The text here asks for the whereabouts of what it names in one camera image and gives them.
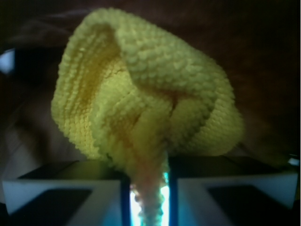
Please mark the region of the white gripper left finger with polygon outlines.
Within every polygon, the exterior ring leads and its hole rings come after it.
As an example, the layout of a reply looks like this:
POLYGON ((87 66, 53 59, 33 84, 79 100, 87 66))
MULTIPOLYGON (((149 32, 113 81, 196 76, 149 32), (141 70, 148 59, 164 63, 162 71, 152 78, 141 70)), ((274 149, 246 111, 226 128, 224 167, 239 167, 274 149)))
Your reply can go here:
POLYGON ((10 226, 128 226, 129 179, 99 161, 52 163, 2 183, 10 226))

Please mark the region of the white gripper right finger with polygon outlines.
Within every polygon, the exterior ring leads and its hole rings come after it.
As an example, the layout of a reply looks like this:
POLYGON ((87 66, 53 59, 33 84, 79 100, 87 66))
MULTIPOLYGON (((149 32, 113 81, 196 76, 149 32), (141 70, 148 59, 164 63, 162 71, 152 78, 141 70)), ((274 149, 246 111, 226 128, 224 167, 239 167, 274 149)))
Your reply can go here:
POLYGON ((172 226, 296 226, 298 171, 249 157, 169 158, 172 226))

